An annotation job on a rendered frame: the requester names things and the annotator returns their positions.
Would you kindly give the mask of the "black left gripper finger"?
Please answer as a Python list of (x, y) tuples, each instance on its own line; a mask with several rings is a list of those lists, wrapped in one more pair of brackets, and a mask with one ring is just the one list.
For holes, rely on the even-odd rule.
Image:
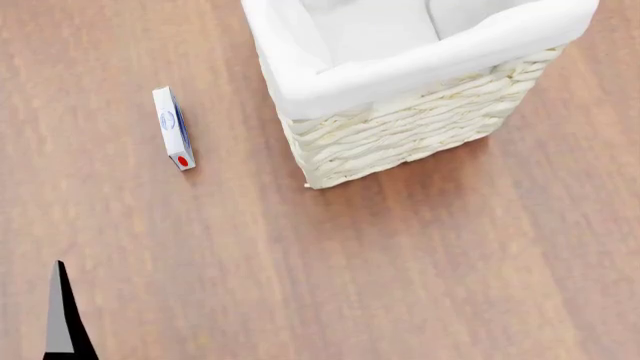
[(46, 344), (42, 360), (99, 360), (82, 323), (65, 264), (50, 277)]

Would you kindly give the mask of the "white cream cheese box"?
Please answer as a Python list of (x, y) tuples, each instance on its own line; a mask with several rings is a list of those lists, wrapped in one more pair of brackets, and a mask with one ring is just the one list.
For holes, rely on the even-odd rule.
[(169, 158), (179, 170), (196, 167), (181, 108), (169, 86), (152, 91), (157, 118)]

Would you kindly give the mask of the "white woven basket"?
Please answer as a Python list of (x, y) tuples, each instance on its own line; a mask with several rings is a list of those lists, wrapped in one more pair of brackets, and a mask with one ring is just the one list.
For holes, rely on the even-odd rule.
[(277, 113), (306, 187), (344, 182), (487, 137), (502, 126), (565, 50), (530, 52), (336, 113), (294, 119)]

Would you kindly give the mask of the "white fabric basket liner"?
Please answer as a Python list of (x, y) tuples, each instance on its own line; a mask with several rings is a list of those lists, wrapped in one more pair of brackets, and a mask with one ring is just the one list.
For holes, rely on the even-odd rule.
[(315, 119), (568, 44), (600, 0), (241, 0), (267, 88)]

